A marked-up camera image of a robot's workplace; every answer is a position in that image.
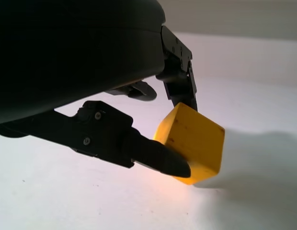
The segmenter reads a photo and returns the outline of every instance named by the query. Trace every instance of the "bolt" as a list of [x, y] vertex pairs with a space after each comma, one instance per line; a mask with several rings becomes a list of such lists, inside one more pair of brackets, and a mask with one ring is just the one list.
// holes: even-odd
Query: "bolt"
[[94, 118], [95, 118], [96, 120], [100, 120], [101, 117], [102, 117], [102, 114], [101, 114], [100, 112], [97, 112], [97, 113], [94, 115]]
[[89, 145], [90, 142], [91, 142], [90, 138], [85, 138], [85, 139], [83, 140], [83, 144], [84, 144], [84, 145]]

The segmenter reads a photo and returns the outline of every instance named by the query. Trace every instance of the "white wall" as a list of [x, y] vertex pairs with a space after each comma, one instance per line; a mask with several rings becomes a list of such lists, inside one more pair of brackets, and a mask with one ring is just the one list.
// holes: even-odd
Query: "white wall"
[[[226, 128], [221, 173], [195, 186], [32, 137], [0, 137], [0, 230], [297, 230], [297, 40], [181, 34], [199, 111]], [[172, 109], [99, 94], [153, 137]], [[85, 100], [59, 111], [73, 115]]]

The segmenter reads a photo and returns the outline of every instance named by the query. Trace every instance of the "yellow cube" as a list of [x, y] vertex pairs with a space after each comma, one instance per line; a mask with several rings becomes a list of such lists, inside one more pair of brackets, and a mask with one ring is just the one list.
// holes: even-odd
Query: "yellow cube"
[[185, 184], [195, 184], [219, 173], [224, 136], [224, 128], [179, 103], [160, 123], [154, 140], [188, 161], [191, 177], [176, 179]]

